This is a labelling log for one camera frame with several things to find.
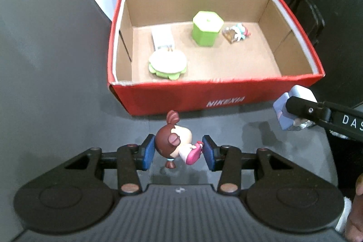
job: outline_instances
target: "white and green toy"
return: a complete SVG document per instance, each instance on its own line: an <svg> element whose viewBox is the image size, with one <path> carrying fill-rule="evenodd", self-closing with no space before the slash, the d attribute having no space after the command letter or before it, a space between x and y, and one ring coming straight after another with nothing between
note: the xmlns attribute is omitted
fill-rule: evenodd
<svg viewBox="0 0 363 242"><path fill-rule="evenodd" d="M178 49L158 49L149 58L149 71L157 77L176 80L186 72L186 56Z"/></svg>

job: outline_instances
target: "green container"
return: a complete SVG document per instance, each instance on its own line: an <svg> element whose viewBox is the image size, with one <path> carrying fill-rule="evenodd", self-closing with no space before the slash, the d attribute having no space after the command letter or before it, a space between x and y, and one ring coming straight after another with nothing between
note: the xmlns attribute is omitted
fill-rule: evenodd
<svg viewBox="0 0 363 242"><path fill-rule="evenodd" d="M199 46L213 46L224 21L215 12L200 11L193 18L193 39Z"/></svg>

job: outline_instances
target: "shoebox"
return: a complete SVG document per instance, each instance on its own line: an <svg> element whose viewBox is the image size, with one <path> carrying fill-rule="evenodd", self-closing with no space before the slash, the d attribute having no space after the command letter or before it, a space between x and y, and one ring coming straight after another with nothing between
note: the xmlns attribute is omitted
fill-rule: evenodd
<svg viewBox="0 0 363 242"><path fill-rule="evenodd" d="M199 11L215 12L224 21L222 30L242 23L250 36L231 44L221 30L213 46L199 46L192 36ZM162 24L187 60L175 80L149 68L152 31ZM275 100L294 85L309 87L324 77L283 0L118 0L108 47L109 88L131 115Z"/></svg>

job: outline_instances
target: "doll with brown hair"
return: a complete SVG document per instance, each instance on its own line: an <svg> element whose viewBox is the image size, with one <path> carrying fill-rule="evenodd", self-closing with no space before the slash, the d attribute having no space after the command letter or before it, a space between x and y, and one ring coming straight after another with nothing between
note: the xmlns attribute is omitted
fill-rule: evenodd
<svg viewBox="0 0 363 242"><path fill-rule="evenodd" d="M158 153L167 159L166 168L175 168L174 159L180 157L192 165L202 154L203 142L192 145L192 132L185 127L178 126L179 114L173 110L166 115L164 125L155 136L155 148Z"/></svg>

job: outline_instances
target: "copper screw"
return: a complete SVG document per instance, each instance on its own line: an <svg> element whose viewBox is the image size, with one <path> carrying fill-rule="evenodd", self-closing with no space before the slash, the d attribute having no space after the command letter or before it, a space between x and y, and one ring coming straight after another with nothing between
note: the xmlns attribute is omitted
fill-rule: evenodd
<svg viewBox="0 0 363 242"><path fill-rule="evenodd" d="M225 193L233 193L238 190L238 186L234 183L227 182L221 185L221 190Z"/></svg>
<svg viewBox="0 0 363 242"><path fill-rule="evenodd" d="M125 193L135 193L140 189L140 187L135 183L126 183L121 186L121 191Z"/></svg>

